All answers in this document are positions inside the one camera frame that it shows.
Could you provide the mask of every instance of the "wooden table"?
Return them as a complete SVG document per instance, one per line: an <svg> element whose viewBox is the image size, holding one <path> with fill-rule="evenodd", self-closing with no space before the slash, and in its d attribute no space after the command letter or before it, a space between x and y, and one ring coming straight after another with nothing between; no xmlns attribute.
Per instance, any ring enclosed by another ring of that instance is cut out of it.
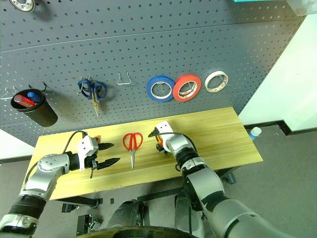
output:
<svg viewBox="0 0 317 238"><path fill-rule="evenodd" d="M164 120L168 121L174 131L188 135L194 141L199 156L214 170L262 161L233 108L86 129L91 137L100 135L100 142L115 144L110 149L100 151L98 161L115 157L121 159L109 168L94 171L92 179L89 179L90 169L84 172L71 171L60 177L51 199L180 176L180 172L175 170L176 161L173 156L160 154L155 148L155 137L147 138L156 124ZM123 136L129 132L140 132L144 137L142 146L135 154L134 170L131 170L130 153L122 145ZM62 153L72 133L40 136L28 170L43 156ZM80 140L81 133L78 133L71 140L67 151L75 153Z"/></svg>

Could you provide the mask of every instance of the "scissors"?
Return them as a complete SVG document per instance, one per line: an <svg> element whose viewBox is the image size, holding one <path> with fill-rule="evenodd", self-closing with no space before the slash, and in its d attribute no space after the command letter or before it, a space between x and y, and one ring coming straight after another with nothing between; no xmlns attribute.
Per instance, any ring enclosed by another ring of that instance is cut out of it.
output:
<svg viewBox="0 0 317 238"><path fill-rule="evenodd" d="M80 78L77 83L80 89L79 93L82 93L87 99L92 101L96 115L99 115L99 101L104 99L107 94L107 87L105 84L98 81L91 80L90 76L88 79Z"/></svg>
<svg viewBox="0 0 317 238"><path fill-rule="evenodd" d="M141 138L141 142L140 142L139 145L137 145L136 135L140 136L140 138ZM126 144L125 144L125 139L127 137L130 137L130 139L129 139L129 147L126 146ZM131 154L131 170L133 170L133 167L134 167L134 155L135 155L135 152L136 152L137 149L140 148L140 146L142 145L142 142L143 142L143 136L139 132L128 133L128 134L126 134L123 137L123 145L128 151L130 151L130 154Z"/></svg>

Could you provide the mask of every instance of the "pen holder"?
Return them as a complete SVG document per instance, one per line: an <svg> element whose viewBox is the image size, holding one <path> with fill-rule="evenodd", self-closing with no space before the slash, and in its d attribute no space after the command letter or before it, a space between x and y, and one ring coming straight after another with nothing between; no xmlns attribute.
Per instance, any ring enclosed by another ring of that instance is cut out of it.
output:
<svg viewBox="0 0 317 238"><path fill-rule="evenodd" d="M33 92L41 97L40 101L36 105L26 108L14 101L15 95L20 94L27 98L28 97L27 95L29 92ZM22 112L25 115L27 115L29 118L31 118L40 126L44 126L44 127L51 126L57 121L58 117L56 113L47 103L45 95L40 90L31 88L31 89L22 90L15 95L11 99L11 106L17 109L19 112Z"/></svg>

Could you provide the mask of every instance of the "gray pegboard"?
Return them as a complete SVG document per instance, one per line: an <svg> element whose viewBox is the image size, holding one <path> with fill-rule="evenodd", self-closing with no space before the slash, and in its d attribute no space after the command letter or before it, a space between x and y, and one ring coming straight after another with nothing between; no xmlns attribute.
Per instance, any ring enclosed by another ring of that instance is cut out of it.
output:
<svg viewBox="0 0 317 238"><path fill-rule="evenodd" d="M283 1L42 1L33 13L8 4L1 2L0 94L28 84L41 89L45 81L58 115L55 125L41 127L12 109L10 100L0 100L1 129L31 145L39 135L75 129L228 106L240 113L303 20ZM38 12L43 6L50 17ZM229 76L219 93L202 87L186 103L147 96L146 83L155 75L176 81L193 73L204 82L216 70ZM124 79L128 71L132 84L118 86L118 71ZM76 93L78 80L88 75L108 87L98 118L91 102Z"/></svg>
<svg viewBox="0 0 317 238"><path fill-rule="evenodd" d="M1 2L1 50L246 22L302 19L285 1L38 0L32 13Z"/></svg>

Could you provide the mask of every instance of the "red scissors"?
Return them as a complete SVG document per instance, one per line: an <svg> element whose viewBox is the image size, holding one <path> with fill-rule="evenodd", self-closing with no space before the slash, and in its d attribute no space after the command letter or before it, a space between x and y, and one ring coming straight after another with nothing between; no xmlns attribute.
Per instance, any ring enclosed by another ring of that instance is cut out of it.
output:
<svg viewBox="0 0 317 238"><path fill-rule="evenodd" d="M139 145L137 145L136 135L140 136L140 138L141 138L141 142ZM128 136L130 137L129 147L127 147L125 144L125 139ZM123 145L128 151L130 151L130 154L131 154L131 170L133 170L133 167L134 167L134 154L135 154L136 150L140 148L140 146L142 145L142 142L143 142L143 135L139 132L128 133L123 137Z"/></svg>

